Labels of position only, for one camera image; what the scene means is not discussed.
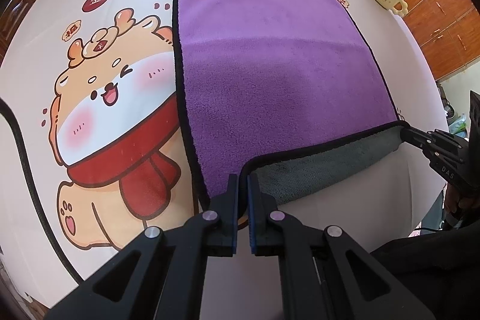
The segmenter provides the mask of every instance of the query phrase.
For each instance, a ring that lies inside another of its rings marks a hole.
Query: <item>purple towel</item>
[[[337,0],[174,0],[173,11],[182,134],[210,197],[254,157],[398,120]]]

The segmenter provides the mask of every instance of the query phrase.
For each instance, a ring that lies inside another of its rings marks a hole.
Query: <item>silver bolt head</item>
[[[327,233],[333,238],[339,238],[340,236],[342,236],[343,231],[342,228],[340,228],[339,226],[330,226],[327,228]]]
[[[160,228],[157,226],[150,226],[143,233],[145,233],[145,236],[149,239],[154,239],[160,234]]]
[[[213,221],[218,217],[218,214],[216,211],[204,211],[202,217],[204,220]]]
[[[282,211],[273,211],[270,213],[270,218],[273,221],[282,221],[285,218],[285,213]]]

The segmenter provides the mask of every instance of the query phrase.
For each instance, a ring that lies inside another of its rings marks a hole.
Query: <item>cartoon paw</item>
[[[63,234],[82,250],[109,243],[93,208],[104,194],[68,182],[62,182],[58,188],[57,214]]]
[[[69,212],[71,213],[72,210],[73,210],[72,205],[70,203],[67,203],[65,200],[63,200],[62,206],[60,207],[61,219],[64,219],[65,227],[68,229],[70,234],[72,236],[75,236],[75,233],[76,233],[75,219],[71,215],[69,215]]]

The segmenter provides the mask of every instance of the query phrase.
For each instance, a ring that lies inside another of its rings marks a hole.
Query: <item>black cable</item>
[[[429,231],[429,232],[441,232],[441,229],[433,229],[433,228],[416,228],[413,231]]]
[[[20,129],[20,125],[10,107],[6,104],[6,102],[0,98],[0,114],[3,118],[7,121],[8,125],[10,126],[11,133],[13,133],[13,137],[15,138],[15,143],[17,144],[18,155],[20,157],[20,162],[22,163],[23,175],[25,176],[25,182],[28,187],[28,191],[30,193],[30,197],[32,198],[33,205],[35,210],[37,211],[38,219],[42,224],[42,227],[45,231],[45,235],[50,241],[50,244],[53,247],[53,250],[57,254],[60,262],[63,266],[67,269],[71,277],[75,280],[76,283],[80,284],[83,282],[83,278],[80,274],[75,270],[73,265],[68,260],[67,256],[63,252],[60,244],[55,237],[52,228],[50,227],[49,221],[45,212],[41,206],[40,198],[38,197],[37,188],[35,187],[35,182],[33,180],[32,170],[30,168],[30,163],[28,162],[28,155],[27,150],[25,148],[25,143],[23,141],[22,131]]]

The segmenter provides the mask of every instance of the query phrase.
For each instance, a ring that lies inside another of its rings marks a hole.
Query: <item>cartoon dog print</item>
[[[68,50],[55,83],[49,140],[71,182],[58,218],[76,247],[123,248],[147,226],[171,229],[194,213],[179,130],[170,27],[117,13]]]

